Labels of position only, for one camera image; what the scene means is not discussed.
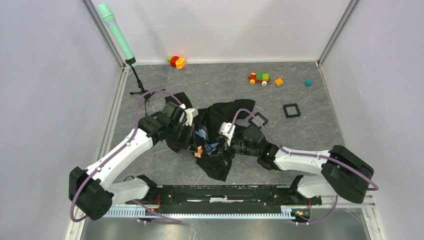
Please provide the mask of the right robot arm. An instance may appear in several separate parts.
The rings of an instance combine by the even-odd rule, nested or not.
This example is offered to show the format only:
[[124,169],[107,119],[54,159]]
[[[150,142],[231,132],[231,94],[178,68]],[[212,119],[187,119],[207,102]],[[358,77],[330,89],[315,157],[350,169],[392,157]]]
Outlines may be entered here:
[[342,145],[330,150],[295,150],[268,141],[257,127],[247,127],[240,134],[221,129],[213,143],[203,148],[205,154],[226,160],[235,154],[257,158],[267,170],[300,171],[289,189],[289,199],[302,204],[322,195],[337,195],[351,203],[363,203],[372,184],[374,169]]

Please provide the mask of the black t-shirt garment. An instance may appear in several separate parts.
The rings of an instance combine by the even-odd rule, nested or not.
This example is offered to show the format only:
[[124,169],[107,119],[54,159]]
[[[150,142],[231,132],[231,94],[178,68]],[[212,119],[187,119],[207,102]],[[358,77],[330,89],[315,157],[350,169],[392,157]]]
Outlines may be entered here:
[[196,164],[206,175],[218,181],[226,181],[235,154],[229,150],[219,154],[223,145],[218,138],[222,123],[231,123],[239,109],[254,110],[256,102],[252,99],[236,99],[232,102],[218,102],[207,108],[197,110],[193,118],[194,130],[189,138],[188,150],[193,150]]

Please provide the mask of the orange butterfly brooch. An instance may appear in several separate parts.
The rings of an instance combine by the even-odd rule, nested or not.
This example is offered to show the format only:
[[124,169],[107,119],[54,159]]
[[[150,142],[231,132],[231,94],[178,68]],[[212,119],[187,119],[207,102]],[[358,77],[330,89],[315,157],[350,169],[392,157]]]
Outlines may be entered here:
[[203,155],[203,147],[201,145],[198,146],[196,152],[193,155],[195,158],[201,158]]

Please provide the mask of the black square display frame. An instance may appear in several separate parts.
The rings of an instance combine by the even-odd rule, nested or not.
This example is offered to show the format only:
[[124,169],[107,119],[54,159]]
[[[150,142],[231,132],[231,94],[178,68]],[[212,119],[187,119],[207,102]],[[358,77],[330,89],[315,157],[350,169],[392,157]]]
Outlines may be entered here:
[[265,126],[268,122],[269,120],[260,112],[256,112],[254,116],[248,119],[248,123],[257,128]]

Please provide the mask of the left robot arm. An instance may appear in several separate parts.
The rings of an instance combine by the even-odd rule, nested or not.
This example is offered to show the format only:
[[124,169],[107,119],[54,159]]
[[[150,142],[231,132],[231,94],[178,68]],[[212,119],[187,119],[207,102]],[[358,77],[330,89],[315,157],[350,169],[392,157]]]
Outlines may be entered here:
[[111,207],[132,200],[153,203],[157,198],[154,184],[145,177],[116,183],[115,179],[136,158],[163,140],[185,145],[197,111],[184,104],[166,103],[162,111],[137,118],[134,129],[111,152],[85,169],[75,167],[69,174],[71,208],[78,207],[96,221]]

